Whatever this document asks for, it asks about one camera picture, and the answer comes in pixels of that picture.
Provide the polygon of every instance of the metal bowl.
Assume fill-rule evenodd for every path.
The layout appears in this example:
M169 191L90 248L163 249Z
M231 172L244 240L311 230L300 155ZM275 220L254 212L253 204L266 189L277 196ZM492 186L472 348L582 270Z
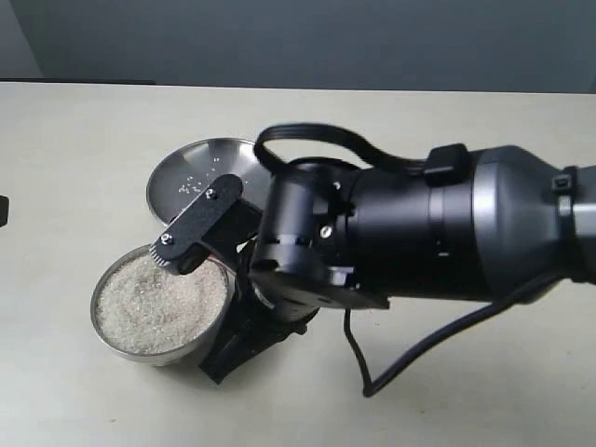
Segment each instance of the metal bowl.
M100 339L110 348L114 353L118 356L136 361L139 363L146 363L149 365L154 366L164 366L175 361L178 361L182 357L194 352L196 354L196 361L202 361L209 351L213 347L213 343L215 342L215 337L217 336L217 332L222 325L224 320L225 312L227 311L230 302L232 301L232 297L234 296L234 274L232 271L227 268L225 265L217 261L216 259L210 257L206 262L216 263L221 271L223 278L225 280L225 287L227 288L227 296L225 298L225 302L223 303L222 310L217 318L211 323L211 325L202 332L197 338L194 340L186 343L185 345L176 347L175 349L171 349L170 351L160 352L157 354L135 354L132 352L124 351L107 341L103 337L102 329L97 320L97 304L100 299L100 295L102 294L103 287L107 280L120 268L122 265L127 264L135 259L148 254L149 252L149 245L145 245L143 247L139 247L124 256L118 259L115 263L113 263L102 275L100 280L98 281L97 285L95 286L95 290L93 291L93 295L91 296L91 323L93 324L93 329L95 329L95 333L100 337Z
M264 208L271 182L252 152L253 142L238 138L212 138L192 142L164 158L147 183L149 210L169 224L217 177L236 174L242 179L242 197L260 210Z

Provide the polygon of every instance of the rice grains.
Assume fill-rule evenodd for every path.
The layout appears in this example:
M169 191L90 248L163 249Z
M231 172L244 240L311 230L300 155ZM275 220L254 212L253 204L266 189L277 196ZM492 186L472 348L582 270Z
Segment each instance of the rice grains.
M105 283L97 321L105 339L133 354L158 354L197 338L219 315L227 294L221 267L206 261L173 276L149 254L122 265Z

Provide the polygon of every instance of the screw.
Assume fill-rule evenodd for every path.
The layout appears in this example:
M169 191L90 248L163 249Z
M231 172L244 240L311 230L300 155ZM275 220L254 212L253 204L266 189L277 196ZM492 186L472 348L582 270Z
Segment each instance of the screw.
M213 188L209 188L207 191L205 191L205 197L207 200L215 200L217 198L217 193Z
M332 232L333 232L332 228L328 225L325 225L320 229L320 236L323 239L326 239L327 237L332 235Z
M161 240L161 245L171 245L174 243L174 237L170 233L164 233L159 240Z

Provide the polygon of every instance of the gray wall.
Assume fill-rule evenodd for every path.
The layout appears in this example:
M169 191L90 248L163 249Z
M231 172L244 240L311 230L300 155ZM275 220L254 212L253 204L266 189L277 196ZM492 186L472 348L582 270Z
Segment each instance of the gray wall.
M0 0L0 77L41 77L8 0Z
M595 0L13 0L48 77L588 91Z

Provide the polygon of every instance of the white table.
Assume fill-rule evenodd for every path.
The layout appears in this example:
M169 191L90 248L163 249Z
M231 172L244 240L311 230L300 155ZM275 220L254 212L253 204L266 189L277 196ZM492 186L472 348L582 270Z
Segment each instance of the white table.
M192 141L254 139L294 120L340 124L404 156L512 142L556 166L596 163L596 96L0 84L0 194L11 199L0 229L0 445L595 445L589 286L564 283L454 338L371 400L338 311L221 386L99 342L88 317L97 279L161 229L144 200L157 162ZM355 333L377 374L476 306L394 299L388 312L357 313Z

